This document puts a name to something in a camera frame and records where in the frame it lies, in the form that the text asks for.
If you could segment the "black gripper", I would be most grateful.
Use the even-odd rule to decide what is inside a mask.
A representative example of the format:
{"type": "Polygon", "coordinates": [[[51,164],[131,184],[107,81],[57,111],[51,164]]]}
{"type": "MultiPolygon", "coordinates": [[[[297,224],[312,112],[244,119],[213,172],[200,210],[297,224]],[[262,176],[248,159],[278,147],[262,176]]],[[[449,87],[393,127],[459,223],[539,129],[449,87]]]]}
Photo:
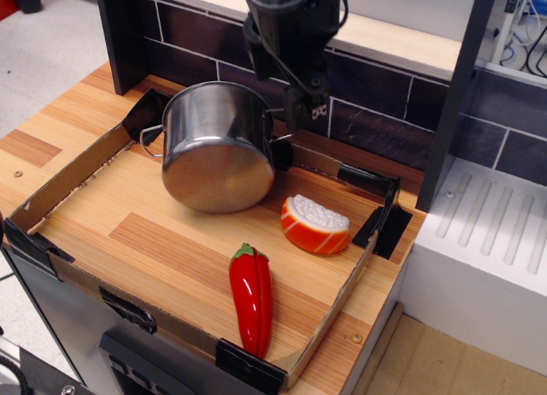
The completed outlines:
{"type": "Polygon", "coordinates": [[[324,50],[347,21],[347,0],[245,0],[244,37],[259,80],[282,73],[291,133],[327,115],[324,50]],[[308,94],[307,91],[320,91],[308,94]]]}

